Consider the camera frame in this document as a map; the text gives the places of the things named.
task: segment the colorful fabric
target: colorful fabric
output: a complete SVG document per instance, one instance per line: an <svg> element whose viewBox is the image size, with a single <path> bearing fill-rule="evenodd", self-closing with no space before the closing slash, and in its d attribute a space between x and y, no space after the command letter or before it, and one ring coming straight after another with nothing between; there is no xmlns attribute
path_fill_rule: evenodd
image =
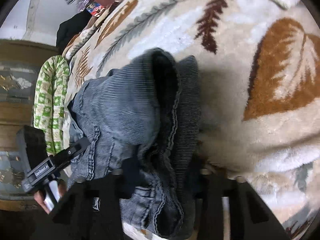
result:
<svg viewBox="0 0 320 240"><path fill-rule="evenodd" d="M69 66L60 55L42 65L37 79L33 126L44 131L48 155L63 149L62 123L68 80Z"/></svg>
<svg viewBox="0 0 320 240"><path fill-rule="evenodd" d="M64 51L73 66L66 102L86 80L154 47L177 61L196 57L198 154L230 177L245 176L298 238L320 207L320 29L308 9L272 0L122 0Z"/></svg>

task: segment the brown leaf pattern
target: brown leaf pattern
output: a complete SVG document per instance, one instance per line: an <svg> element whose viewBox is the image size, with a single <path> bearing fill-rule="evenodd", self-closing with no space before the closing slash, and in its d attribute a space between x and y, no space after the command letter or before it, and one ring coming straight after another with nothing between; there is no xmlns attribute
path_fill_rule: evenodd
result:
<svg viewBox="0 0 320 240"><path fill-rule="evenodd" d="M128 1L121 9L116 12L116 14L110 19L110 21L108 21L107 25L104 27L94 48L96 48L105 37L112 33L123 22L123 20L132 12L137 4L138 0L133 0L132 2Z"/></svg>
<svg viewBox="0 0 320 240"><path fill-rule="evenodd" d="M304 107L320 97L320 38L277 20L258 45L244 120Z"/></svg>
<svg viewBox="0 0 320 240"><path fill-rule="evenodd" d="M228 7L226 0L210 0L204 10L204 16L197 21L199 26L195 39L201 36L201 45L207 51L213 52L214 54L217 54L217 43L212 34L216 32L218 26L217 21L220 20L222 9L226 7Z"/></svg>
<svg viewBox="0 0 320 240"><path fill-rule="evenodd" d="M89 54L89 47L87 47L84 51L82 51L81 58L79 60L78 67L75 73L75 84L76 87L79 88L83 82L86 75L92 70L92 68L88 68L88 54Z"/></svg>

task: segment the green patterned cloth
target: green patterned cloth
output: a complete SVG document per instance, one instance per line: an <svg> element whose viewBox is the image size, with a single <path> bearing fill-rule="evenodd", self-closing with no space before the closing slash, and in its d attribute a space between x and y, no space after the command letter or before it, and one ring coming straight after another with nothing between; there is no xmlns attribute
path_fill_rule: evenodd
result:
<svg viewBox="0 0 320 240"><path fill-rule="evenodd" d="M62 150L64 99L68 80L69 66L60 55L49 58L38 76L33 126L44 131L48 155L55 155Z"/></svg>

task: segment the white wall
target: white wall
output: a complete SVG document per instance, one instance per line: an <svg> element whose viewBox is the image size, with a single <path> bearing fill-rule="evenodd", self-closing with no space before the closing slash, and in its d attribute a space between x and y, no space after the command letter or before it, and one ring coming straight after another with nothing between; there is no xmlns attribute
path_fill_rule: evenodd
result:
<svg viewBox="0 0 320 240"><path fill-rule="evenodd" d="M76 1L19 0L0 28L0 39L56 45L60 23L77 14Z"/></svg>
<svg viewBox="0 0 320 240"><path fill-rule="evenodd" d="M27 27L30 0L19 0L0 28L0 39L21 40Z"/></svg>

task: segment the finger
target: finger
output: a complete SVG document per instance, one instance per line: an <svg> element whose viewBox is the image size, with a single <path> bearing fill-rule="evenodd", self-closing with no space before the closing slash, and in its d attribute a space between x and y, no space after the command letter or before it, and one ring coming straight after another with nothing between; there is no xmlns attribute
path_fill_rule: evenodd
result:
<svg viewBox="0 0 320 240"><path fill-rule="evenodd" d="M42 193L40 191L37 191L35 194L34 194L34 199L35 201L43 208L43 210L49 214L50 213L50 210L47 208L47 206L45 205L44 203L44 196L42 195Z"/></svg>
<svg viewBox="0 0 320 240"><path fill-rule="evenodd" d="M58 182L58 191L59 191L60 197L63 197L67 191L67 185L63 179L59 180Z"/></svg>

